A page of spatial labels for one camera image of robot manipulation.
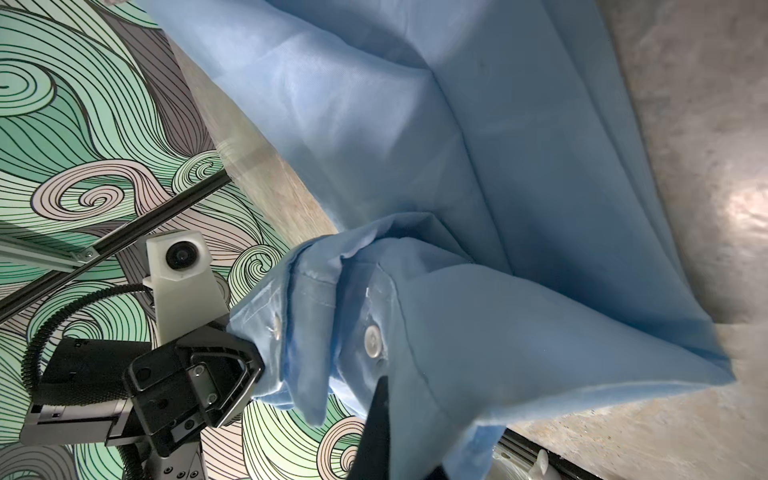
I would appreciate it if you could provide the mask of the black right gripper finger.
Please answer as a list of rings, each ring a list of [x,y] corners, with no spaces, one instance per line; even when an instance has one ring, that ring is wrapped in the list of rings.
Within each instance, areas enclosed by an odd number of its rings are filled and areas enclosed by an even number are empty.
[[[387,480],[390,464],[388,377],[379,379],[349,480]]]

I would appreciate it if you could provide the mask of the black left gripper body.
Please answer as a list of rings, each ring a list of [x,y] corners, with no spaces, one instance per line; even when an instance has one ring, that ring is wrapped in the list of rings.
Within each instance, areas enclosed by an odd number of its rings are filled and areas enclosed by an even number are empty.
[[[145,442],[170,456],[205,428],[233,422],[264,371],[257,348],[205,325],[147,342],[66,338],[32,390],[25,445]]]

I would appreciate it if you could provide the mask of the light blue long sleeve shirt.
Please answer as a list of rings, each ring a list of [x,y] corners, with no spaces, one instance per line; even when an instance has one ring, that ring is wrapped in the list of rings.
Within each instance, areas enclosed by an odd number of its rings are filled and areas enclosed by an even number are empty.
[[[505,428],[730,384],[592,1],[146,1],[336,233],[233,309],[253,399],[387,394],[391,479]]]

